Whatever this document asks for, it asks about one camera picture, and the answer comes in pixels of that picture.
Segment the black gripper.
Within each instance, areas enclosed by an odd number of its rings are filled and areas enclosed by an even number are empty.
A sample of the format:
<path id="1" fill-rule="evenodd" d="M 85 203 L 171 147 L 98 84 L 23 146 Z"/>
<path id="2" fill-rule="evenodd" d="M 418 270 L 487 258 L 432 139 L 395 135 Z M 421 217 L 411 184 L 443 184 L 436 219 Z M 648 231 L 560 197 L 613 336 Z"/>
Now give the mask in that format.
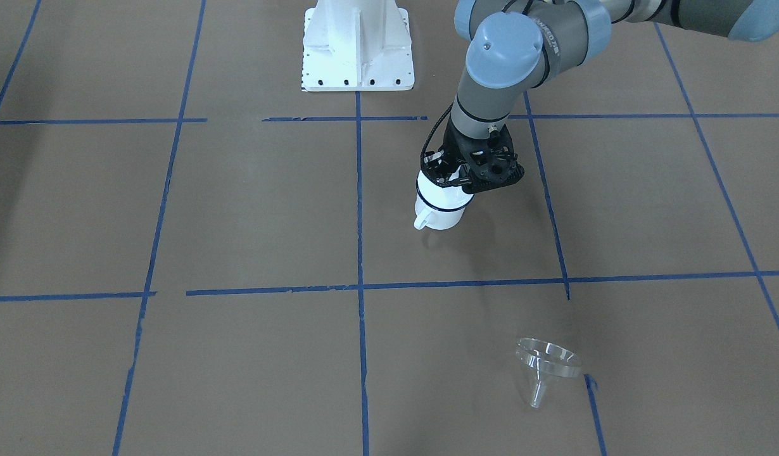
<path id="1" fill-rule="evenodd" d="M 432 184 L 440 188 L 462 187 L 467 185 L 467 173 L 463 164 L 470 167 L 485 165 L 485 139 L 475 139 L 463 135 L 448 119 L 443 136 L 443 144 L 438 148 L 440 158 L 422 159 L 422 174 Z"/>

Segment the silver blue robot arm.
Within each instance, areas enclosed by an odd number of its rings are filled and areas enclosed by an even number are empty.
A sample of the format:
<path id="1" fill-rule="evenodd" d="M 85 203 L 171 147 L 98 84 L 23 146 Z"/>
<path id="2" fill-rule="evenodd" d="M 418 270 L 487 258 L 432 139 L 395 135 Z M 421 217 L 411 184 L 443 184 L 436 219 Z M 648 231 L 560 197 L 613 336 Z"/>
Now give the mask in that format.
<path id="1" fill-rule="evenodd" d="M 756 42 L 779 31 L 779 1 L 461 1 L 465 67 L 442 145 L 421 151 L 421 178 L 467 194 L 517 184 L 524 170 L 506 125 L 515 101 L 601 54 L 620 22 Z"/>

